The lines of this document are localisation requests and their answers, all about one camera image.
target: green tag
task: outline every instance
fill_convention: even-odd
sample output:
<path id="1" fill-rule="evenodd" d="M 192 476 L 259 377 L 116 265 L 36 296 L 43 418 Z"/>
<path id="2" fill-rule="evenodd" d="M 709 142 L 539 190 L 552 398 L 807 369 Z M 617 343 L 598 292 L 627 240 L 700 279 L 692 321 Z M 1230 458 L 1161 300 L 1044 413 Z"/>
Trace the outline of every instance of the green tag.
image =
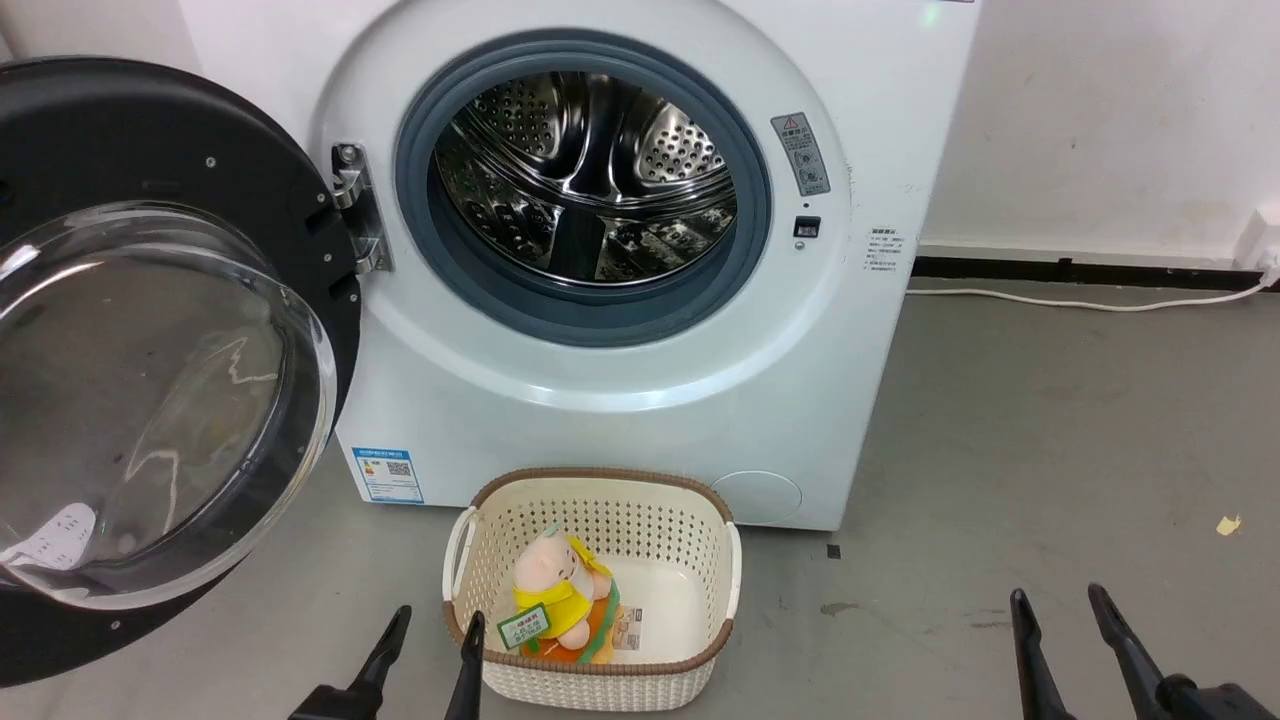
<path id="1" fill-rule="evenodd" d="M 502 635 L 502 644 L 511 650 L 536 638 L 550 626 L 547 607 L 539 602 L 520 615 L 498 623 L 498 634 Z"/>

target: black baseboard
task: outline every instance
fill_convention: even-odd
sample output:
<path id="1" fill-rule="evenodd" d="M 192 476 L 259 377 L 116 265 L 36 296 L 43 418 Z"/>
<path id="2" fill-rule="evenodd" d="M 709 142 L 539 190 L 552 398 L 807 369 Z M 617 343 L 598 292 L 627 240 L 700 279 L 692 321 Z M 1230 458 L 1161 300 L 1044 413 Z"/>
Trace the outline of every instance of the black baseboard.
<path id="1" fill-rule="evenodd" d="M 1089 265 L 1073 263 L 1070 258 L 1062 258 L 1057 263 L 1037 263 L 1030 260 L 920 256 L 915 259 L 911 275 L 918 278 L 973 278 L 1240 291 L 1256 286 L 1262 273 Z M 1277 290 L 1280 287 L 1267 288 L 1268 292 L 1276 292 Z"/>

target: warning label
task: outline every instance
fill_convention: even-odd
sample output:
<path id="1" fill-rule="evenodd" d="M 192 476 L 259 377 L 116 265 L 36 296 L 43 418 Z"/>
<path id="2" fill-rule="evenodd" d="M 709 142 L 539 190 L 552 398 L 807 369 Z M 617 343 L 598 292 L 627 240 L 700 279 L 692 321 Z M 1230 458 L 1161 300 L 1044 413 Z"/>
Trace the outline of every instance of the warning label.
<path id="1" fill-rule="evenodd" d="M 902 266 L 905 241 L 893 228 L 872 228 L 867 233 L 867 258 L 863 269 L 872 273 L 895 273 Z"/>
<path id="2" fill-rule="evenodd" d="M 800 187 L 800 196 L 808 197 L 831 192 L 827 165 L 822 161 L 822 151 L 818 150 L 818 141 L 813 137 L 813 129 L 804 113 L 778 115 L 769 122 L 773 123 L 773 131 L 782 141 L 782 149 L 787 151 L 787 160 L 791 163 L 791 170 L 796 174 L 796 184 Z"/>

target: basket handle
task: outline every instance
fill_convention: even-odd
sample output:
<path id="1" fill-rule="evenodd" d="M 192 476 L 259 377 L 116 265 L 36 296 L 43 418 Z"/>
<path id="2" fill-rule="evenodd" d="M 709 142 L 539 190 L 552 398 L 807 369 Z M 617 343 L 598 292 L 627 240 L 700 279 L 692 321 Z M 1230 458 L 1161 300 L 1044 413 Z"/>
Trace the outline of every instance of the basket handle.
<path id="1" fill-rule="evenodd" d="M 471 541 L 476 537 L 475 514 L 476 509 L 472 506 L 458 515 L 453 523 L 453 532 L 449 533 L 449 543 L 444 546 L 444 569 L 440 577 L 440 594 L 444 596 L 444 602 L 453 602 L 461 591 L 458 585 L 462 584 L 462 568 L 467 564 L 467 556 L 471 555 Z M 466 533 L 466 539 L 462 538 L 463 533 Z"/>
<path id="2" fill-rule="evenodd" d="M 742 538 L 739 537 L 737 525 L 733 523 L 724 523 L 724 529 L 728 530 L 728 546 L 733 568 L 732 584 L 728 588 L 728 609 L 724 611 L 724 619 L 732 620 L 733 615 L 737 614 L 737 597 L 742 592 Z"/>

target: white cable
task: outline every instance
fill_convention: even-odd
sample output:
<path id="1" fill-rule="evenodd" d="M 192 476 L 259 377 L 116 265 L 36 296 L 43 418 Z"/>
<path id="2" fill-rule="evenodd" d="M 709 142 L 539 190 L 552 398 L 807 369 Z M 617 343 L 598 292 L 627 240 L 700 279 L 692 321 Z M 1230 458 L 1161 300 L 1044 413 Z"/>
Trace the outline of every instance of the white cable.
<path id="1" fill-rule="evenodd" d="M 1151 302 L 1147 305 L 1102 305 L 1098 302 L 1082 302 L 1079 300 L 1043 300 L 1039 297 L 1024 297 L 1021 295 L 1012 295 L 1009 292 L 997 292 L 995 290 L 980 290 L 975 287 L 959 287 L 959 288 L 941 288 L 941 290 L 909 290 L 908 295 L 978 295 L 982 297 L 996 297 L 998 300 L 1012 300 L 1014 302 L 1025 302 L 1028 305 L 1041 305 L 1044 307 L 1079 307 L 1083 310 L 1102 310 L 1105 313 L 1147 313 L 1148 310 L 1162 310 L 1165 307 L 1185 307 L 1188 305 L 1217 305 L 1219 302 L 1234 302 L 1236 300 L 1245 299 L 1256 292 L 1261 292 L 1280 281 L 1280 256 L 1271 256 L 1267 261 L 1266 270 L 1262 273 L 1262 278 L 1258 284 L 1251 287 L 1249 290 L 1242 290 L 1240 292 L 1233 292 L 1231 295 L 1221 295 L 1217 297 L 1189 297 L 1184 300 L 1166 300 L 1164 302 Z"/>

